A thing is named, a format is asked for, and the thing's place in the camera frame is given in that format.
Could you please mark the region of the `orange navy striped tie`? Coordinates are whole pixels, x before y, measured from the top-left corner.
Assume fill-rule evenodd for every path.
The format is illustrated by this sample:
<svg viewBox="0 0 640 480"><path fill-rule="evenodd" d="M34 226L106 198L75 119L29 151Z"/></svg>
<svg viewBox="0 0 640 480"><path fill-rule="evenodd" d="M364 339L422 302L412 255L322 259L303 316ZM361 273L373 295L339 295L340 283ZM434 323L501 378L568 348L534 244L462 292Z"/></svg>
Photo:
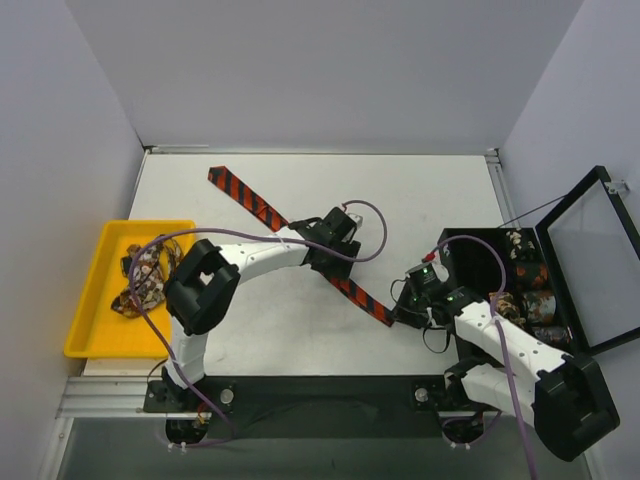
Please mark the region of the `orange navy striped tie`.
<svg viewBox="0 0 640 480"><path fill-rule="evenodd" d="M271 232L276 233L289 225L289 221L283 215L233 174L228 167L210 167L208 181L240 204ZM375 300L354 280L330 278L325 274L323 277L350 302L380 323L391 327L395 322L391 311L381 302Z"/></svg>

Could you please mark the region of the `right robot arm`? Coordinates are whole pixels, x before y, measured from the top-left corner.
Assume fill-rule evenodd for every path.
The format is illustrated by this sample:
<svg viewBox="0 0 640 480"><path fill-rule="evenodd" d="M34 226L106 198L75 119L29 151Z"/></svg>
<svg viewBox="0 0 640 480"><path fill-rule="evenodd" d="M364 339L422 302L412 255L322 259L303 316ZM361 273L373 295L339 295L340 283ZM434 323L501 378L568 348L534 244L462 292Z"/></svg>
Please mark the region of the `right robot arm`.
<svg viewBox="0 0 640 480"><path fill-rule="evenodd" d="M445 293L405 284L395 311L401 321L445 330L483 351L445 371L443 396L452 408L482 404L512 415L564 461L619 427L619 413L592 357L545 344L468 289Z"/></svg>

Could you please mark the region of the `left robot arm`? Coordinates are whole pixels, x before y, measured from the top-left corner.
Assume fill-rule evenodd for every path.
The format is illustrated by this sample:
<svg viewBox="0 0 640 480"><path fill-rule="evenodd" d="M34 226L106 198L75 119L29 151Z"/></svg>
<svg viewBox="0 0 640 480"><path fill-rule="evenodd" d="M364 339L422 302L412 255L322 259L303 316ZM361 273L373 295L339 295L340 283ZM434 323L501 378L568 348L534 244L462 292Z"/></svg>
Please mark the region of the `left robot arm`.
<svg viewBox="0 0 640 480"><path fill-rule="evenodd" d="M305 265L340 280L348 278L351 260L361 247L353 236L362 223L360 215L335 207L316 222L282 226L260 241L221 246L207 239L197 241L165 288L173 351L163 375L168 402L181 412L200 404L198 382L205 376L208 334L225 317L240 285L272 271Z"/></svg>

